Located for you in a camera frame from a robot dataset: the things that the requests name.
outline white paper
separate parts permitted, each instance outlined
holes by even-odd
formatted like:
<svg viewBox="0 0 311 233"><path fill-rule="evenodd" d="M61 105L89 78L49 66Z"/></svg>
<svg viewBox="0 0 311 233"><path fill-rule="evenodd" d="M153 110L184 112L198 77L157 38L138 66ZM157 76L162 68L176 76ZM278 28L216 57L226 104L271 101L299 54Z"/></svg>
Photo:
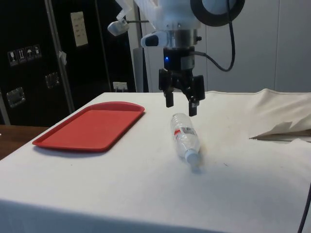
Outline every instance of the white paper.
<svg viewBox="0 0 311 233"><path fill-rule="evenodd" d="M86 35L86 26L84 24L84 15L83 12L71 13L71 22L74 33L74 39L76 41L76 46L87 45L87 35Z"/></svg>

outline white wall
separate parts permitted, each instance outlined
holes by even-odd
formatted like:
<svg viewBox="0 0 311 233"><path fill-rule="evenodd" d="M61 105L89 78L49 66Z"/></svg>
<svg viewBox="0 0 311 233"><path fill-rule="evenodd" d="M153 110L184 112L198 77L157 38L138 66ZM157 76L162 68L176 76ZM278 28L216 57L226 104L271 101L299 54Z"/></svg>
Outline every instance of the white wall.
<svg viewBox="0 0 311 233"><path fill-rule="evenodd" d="M310 0L246 0L243 11L233 21L237 49L233 70L223 73L205 58L197 57L194 75L204 75L206 90L311 91L310 9ZM143 25L143 34L152 31L150 25ZM203 26L199 35L203 41L196 50L207 51L228 67L231 60L228 26ZM158 70L164 67L161 48L146 50L146 66L150 91L157 92Z"/></svg>
<svg viewBox="0 0 311 233"><path fill-rule="evenodd" d="M311 91L311 0L281 0L276 90Z"/></svg>

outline white tablecloth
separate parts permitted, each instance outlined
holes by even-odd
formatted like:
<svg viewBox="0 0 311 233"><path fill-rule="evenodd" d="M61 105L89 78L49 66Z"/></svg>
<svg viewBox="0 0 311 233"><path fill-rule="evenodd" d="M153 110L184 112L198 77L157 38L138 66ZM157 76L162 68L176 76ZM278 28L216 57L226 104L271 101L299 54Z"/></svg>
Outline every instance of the white tablecloth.
<svg viewBox="0 0 311 233"><path fill-rule="evenodd" d="M311 181L311 144L248 138L254 125L269 128L310 113L311 94L207 93L192 118L202 143L200 171L191 171L173 147L171 117L188 112L182 94L170 109L161 93L107 93L88 105L105 101L146 108L109 152L28 143L0 161L1 233L297 232ZM289 117L284 106L295 109L302 101ZM310 231L308 218L304 232Z"/></svg>

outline sticker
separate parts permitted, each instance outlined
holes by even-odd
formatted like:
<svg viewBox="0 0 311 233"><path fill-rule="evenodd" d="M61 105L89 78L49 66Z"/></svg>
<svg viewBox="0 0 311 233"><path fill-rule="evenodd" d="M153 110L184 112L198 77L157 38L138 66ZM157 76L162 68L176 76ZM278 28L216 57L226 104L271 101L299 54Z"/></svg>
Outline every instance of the sticker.
<svg viewBox="0 0 311 233"><path fill-rule="evenodd" d="M8 58L9 58L10 66L13 67L13 66L18 65L18 59L17 59L16 51L8 52Z"/></svg>
<svg viewBox="0 0 311 233"><path fill-rule="evenodd" d="M41 53L41 49L39 45L34 45L33 51L34 51L35 58L42 57L42 53Z"/></svg>
<svg viewBox="0 0 311 233"><path fill-rule="evenodd" d="M73 28L74 39L76 41L76 46L87 45L87 35L86 35L86 26L84 24L84 15L83 12L71 13L71 23Z"/></svg>
<svg viewBox="0 0 311 233"><path fill-rule="evenodd" d="M192 135L196 135L195 131L193 128L189 128L189 127L181 127L182 131L184 133L188 133L188 134L192 134Z"/></svg>
<svg viewBox="0 0 311 233"><path fill-rule="evenodd" d="M19 63L27 62L25 49L18 49L16 50L16 53Z"/></svg>
<svg viewBox="0 0 311 233"><path fill-rule="evenodd" d="M31 61L35 58L34 48L32 46L26 47L27 60Z"/></svg>

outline red plastic tray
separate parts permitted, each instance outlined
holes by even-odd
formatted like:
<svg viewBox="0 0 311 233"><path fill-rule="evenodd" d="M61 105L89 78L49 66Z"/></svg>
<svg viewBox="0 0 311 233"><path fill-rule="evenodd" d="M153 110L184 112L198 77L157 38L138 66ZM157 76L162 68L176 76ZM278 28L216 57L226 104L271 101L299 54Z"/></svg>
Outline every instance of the red plastic tray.
<svg viewBox="0 0 311 233"><path fill-rule="evenodd" d="M109 150L145 109L127 102L106 102L89 106L36 139L43 148L79 151Z"/></svg>

